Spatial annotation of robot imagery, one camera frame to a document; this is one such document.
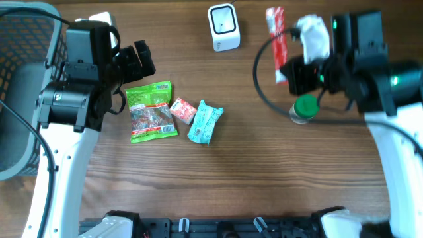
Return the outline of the green lid stock jar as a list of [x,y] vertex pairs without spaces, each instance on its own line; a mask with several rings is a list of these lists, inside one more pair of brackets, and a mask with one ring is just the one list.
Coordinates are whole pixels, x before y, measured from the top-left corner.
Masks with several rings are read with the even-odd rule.
[[307,124],[318,112],[317,97],[301,95],[290,108],[289,115],[296,124]]

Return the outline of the green gummy candy bag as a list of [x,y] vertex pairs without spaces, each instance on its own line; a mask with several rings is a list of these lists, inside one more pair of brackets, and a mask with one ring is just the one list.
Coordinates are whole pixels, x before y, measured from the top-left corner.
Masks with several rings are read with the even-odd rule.
[[132,122],[131,143],[178,135],[169,109],[171,96],[170,81],[126,89]]

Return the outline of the red snack stick wrapper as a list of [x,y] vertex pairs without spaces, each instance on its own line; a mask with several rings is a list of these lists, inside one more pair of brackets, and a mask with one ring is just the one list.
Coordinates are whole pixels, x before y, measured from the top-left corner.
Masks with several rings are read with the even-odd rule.
[[288,47],[283,31],[285,28],[285,14],[283,7],[270,7],[266,10],[266,22],[272,41],[272,51],[275,65],[276,84],[287,83],[288,80],[282,75],[280,68],[288,60]]

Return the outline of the red white tissue pack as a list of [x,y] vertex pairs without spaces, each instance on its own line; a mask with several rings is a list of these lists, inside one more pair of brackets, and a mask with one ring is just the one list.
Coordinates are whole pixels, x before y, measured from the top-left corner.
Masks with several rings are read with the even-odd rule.
[[197,109],[178,97],[170,107],[170,112],[173,116],[176,116],[179,120],[189,125],[194,119]]

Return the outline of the mint green wipes pack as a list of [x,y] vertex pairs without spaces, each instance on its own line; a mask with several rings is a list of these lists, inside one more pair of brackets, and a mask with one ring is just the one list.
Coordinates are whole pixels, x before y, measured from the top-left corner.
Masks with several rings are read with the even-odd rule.
[[223,113],[223,108],[208,106],[204,100],[201,100],[188,133],[190,141],[209,145],[215,124]]

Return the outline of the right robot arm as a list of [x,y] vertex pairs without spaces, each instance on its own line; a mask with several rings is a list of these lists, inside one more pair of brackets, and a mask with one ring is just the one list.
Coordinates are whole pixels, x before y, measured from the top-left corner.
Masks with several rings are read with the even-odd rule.
[[327,28],[307,15],[293,26],[303,54],[281,68],[293,95],[343,92],[364,116],[387,183],[393,237],[422,236],[422,66],[390,62],[376,10],[334,15]]

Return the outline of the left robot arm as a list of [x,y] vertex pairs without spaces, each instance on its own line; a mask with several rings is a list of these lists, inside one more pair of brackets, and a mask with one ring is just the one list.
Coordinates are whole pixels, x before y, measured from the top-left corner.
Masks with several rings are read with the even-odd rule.
[[155,72],[144,40],[112,44],[117,29],[101,21],[72,22],[58,78],[39,95],[40,161],[25,237],[76,237],[89,160],[112,97],[125,83]]

